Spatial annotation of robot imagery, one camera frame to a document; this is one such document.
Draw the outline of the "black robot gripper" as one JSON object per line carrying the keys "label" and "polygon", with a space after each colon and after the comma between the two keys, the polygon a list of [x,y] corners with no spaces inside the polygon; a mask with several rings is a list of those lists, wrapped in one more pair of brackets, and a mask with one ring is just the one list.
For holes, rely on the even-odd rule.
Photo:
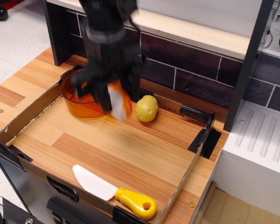
{"label": "black robot gripper", "polygon": [[139,96],[141,72],[148,53],[141,34],[138,33],[135,42],[130,42],[126,39],[125,29],[109,35],[84,28],[82,37],[88,62],[71,78],[77,96],[89,93],[103,111],[111,111],[108,84],[119,80],[131,100],[135,101]]}

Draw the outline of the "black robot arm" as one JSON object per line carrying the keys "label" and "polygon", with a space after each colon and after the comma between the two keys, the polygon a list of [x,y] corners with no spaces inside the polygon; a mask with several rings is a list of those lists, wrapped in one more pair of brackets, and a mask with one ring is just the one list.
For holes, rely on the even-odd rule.
{"label": "black robot arm", "polygon": [[78,97],[91,94],[105,112],[113,110],[108,84],[119,80],[131,99],[139,95],[148,47],[126,42],[124,22],[138,9],[135,0],[82,0],[82,37],[88,62],[71,78]]}

